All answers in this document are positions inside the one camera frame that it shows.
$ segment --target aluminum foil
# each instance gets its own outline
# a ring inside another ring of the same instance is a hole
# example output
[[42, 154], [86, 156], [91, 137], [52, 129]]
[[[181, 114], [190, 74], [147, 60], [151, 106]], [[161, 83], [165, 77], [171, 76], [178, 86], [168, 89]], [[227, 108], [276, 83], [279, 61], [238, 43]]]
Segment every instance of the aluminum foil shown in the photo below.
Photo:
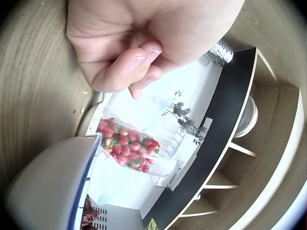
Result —
[[221, 39], [204, 56], [214, 64], [224, 66], [232, 60], [233, 50]]

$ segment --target strawberry leaf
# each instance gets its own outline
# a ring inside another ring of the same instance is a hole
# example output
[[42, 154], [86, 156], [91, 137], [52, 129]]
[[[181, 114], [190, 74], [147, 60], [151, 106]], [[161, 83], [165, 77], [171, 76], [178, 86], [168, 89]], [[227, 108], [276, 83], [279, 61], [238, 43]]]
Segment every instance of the strawberry leaf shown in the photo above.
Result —
[[108, 146], [109, 148], [113, 148], [113, 146], [116, 144], [116, 140], [112, 140], [110, 145]]

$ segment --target green vegetable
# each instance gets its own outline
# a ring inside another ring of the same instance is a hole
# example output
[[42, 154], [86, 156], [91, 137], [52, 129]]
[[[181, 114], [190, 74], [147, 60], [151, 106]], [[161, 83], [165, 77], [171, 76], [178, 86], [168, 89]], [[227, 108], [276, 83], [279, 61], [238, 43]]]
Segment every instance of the green vegetable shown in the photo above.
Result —
[[159, 230], [154, 219], [153, 218], [150, 218], [150, 219], [151, 221], [149, 222], [148, 227], [145, 228], [144, 230]]

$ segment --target wooden floor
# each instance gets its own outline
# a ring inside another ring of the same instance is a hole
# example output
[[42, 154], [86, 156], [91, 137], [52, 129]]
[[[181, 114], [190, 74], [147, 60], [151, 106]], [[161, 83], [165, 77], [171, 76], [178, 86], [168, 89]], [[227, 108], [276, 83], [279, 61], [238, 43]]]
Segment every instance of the wooden floor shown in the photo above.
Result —
[[[64, 34], [66, 12], [63, 0], [20, 1], [0, 30], [0, 195], [43, 149], [73, 137], [81, 109], [93, 103]], [[257, 47], [279, 82], [300, 88], [306, 121], [306, 26], [295, 8], [281, 0], [246, 0], [225, 40], [235, 50]], [[248, 229], [273, 226], [306, 180], [306, 124], [298, 138], [293, 167]]]

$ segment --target plastic strawberry container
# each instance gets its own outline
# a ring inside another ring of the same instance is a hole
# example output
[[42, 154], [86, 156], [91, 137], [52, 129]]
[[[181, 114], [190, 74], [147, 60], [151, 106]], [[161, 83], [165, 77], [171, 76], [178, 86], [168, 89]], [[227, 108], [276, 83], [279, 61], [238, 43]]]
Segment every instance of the plastic strawberry container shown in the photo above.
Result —
[[101, 146], [122, 167], [166, 177], [176, 166], [177, 148], [171, 142], [112, 119], [100, 120], [97, 132], [103, 134]]

